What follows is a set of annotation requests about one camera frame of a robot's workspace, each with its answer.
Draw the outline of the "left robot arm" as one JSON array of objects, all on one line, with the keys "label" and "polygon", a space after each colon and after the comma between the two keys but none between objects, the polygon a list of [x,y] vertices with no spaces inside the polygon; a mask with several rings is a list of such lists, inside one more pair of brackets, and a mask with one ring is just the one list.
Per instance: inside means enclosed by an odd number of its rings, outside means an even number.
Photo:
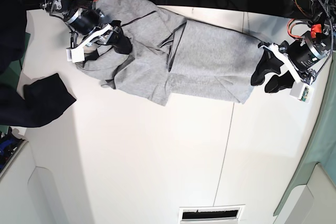
[{"label": "left robot arm", "polygon": [[259,43],[264,53],[251,85],[262,85],[266,74],[273,73],[265,83],[266,93],[290,89],[293,97],[306,101],[322,71],[313,66],[321,60],[327,63],[335,52],[335,0],[248,0],[247,6],[254,13],[289,17],[286,30],[293,39]]}]

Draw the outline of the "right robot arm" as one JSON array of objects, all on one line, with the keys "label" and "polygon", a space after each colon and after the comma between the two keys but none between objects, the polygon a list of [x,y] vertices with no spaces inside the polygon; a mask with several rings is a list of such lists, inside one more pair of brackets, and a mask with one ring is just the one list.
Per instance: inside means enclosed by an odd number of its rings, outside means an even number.
[{"label": "right robot arm", "polygon": [[96,8],[99,0],[41,0],[40,7],[49,16],[63,21],[70,30],[67,57],[72,62],[85,59],[85,48],[94,44],[112,46],[119,54],[129,54],[132,44],[123,33],[119,20],[109,20]]}]

